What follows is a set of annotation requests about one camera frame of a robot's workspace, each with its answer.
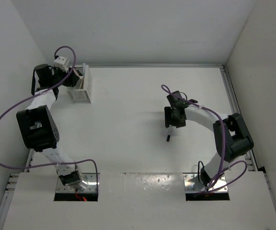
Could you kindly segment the gold makeup pencil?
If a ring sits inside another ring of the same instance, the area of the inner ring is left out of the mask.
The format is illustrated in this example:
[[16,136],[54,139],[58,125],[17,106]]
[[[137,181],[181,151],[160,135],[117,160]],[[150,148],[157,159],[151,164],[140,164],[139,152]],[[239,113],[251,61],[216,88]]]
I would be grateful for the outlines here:
[[80,82],[80,86],[79,86],[79,89],[83,89],[83,86],[84,86],[84,81],[83,81],[83,80],[81,80],[81,82]]

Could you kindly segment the light blue makeup stick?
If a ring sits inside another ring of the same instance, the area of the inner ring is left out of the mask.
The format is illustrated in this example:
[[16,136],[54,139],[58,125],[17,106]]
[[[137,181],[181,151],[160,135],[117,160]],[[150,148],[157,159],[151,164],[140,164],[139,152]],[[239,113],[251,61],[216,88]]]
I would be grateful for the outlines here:
[[83,63],[83,65],[82,65],[82,73],[83,73],[83,76],[84,76],[84,74],[85,74],[85,69],[86,69],[86,64]]

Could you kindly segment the clear tube black cap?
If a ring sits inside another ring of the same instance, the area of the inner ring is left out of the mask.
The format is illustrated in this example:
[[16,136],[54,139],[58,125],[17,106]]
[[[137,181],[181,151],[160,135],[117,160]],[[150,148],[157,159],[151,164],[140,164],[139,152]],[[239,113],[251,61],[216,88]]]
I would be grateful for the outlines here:
[[169,128],[168,128],[168,135],[167,135],[167,139],[166,139],[167,142],[170,141],[172,129],[173,129],[173,127],[172,127],[172,126],[169,126]]

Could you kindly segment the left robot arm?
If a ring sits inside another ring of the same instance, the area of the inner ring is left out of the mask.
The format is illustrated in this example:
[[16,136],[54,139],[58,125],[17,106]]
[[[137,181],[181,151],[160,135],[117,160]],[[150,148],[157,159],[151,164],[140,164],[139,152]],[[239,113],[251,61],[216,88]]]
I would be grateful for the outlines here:
[[59,131],[50,109],[58,98],[59,85],[73,87],[79,79],[71,68],[48,64],[36,66],[31,87],[34,99],[25,110],[16,114],[26,147],[45,156],[54,165],[61,183],[75,191],[83,190],[81,173],[77,164],[58,147]]

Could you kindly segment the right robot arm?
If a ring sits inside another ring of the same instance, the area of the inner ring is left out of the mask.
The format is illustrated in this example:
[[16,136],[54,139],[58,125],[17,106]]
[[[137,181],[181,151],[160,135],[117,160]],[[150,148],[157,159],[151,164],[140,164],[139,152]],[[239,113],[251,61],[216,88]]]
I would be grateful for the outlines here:
[[219,114],[214,110],[201,106],[194,99],[188,99],[180,91],[170,91],[166,85],[162,89],[168,94],[169,106],[164,108],[165,127],[167,129],[182,128],[187,121],[195,122],[214,135],[216,153],[206,164],[198,164],[197,180],[203,193],[213,190],[222,174],[233,166],[246,161],[239,158],[254,147],[253,139],[247,125],[239,113],[231,115]]

